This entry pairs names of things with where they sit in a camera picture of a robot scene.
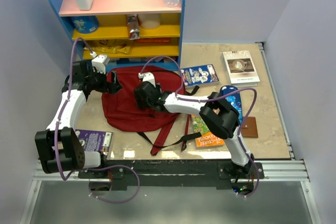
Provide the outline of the red backpack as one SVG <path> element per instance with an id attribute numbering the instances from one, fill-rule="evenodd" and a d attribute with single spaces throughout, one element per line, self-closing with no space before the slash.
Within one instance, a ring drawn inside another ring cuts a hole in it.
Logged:
<path id="1" fill-rule="evenodd" d="M 173 127 L 178 113 L 158 112 L 152 108 L 140 110 L 134 95 L 134 90 L 141 83 L 138 77 L 142 66 L 117 67 L 107 74 L 107 81 L 111 82 L 115 73 L 121 90 L 116 94 L 103 93 L 102 108 L 104 116 L 112 127 L 123 132 L 136 132 L 145 140 L 145 132 L 159 130 L 159 134 L 151 149 L 155 156 L 164 146 L 164 143 Z"/>

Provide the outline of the brown leather wallet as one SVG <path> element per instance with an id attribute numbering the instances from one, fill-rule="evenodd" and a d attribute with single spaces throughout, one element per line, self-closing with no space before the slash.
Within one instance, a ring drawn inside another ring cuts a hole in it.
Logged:
<path id="1" fill-rule="evenodd" d="M 256 118 L 249 116 L 242 124 L 241 134 L 243 137 L 258 138 Z"/>

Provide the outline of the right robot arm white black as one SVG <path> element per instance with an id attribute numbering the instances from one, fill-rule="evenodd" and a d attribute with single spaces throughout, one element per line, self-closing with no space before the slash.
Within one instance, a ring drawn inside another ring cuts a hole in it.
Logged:
<path id="1" fill-rule="evenodd" d="M 215 136 L 224 140 L 232 160 L 232 172 L 246 178 L 253 171 L 254 157 L 242 136 L 239 112 L 224 95 L 212 92 L 209 96 L 192 98 L 171 91 L 162 92 L 148 81 L 142 82 L 134 95 L 139 109 L 154 109 L 165 113 L 198 115 Z"/>

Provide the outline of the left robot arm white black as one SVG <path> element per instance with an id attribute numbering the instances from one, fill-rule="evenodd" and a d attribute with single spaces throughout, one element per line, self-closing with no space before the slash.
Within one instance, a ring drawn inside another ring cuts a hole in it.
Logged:
<path id="1" fill-rule="evenodd" d="M 85 151 L 75 134 L 80 111 L 92 91 L 116 94 L 121 90 L 117 74 L 107 79 L 106 55 L 91 61 L 76 61 L 62 88 L 60 106 L 52 122 L 35 135 L 35 144 L 43 171 L 46 174 L 88 169 L 97 178 L 108 174 L 109 165 L 100 152 Z"/>

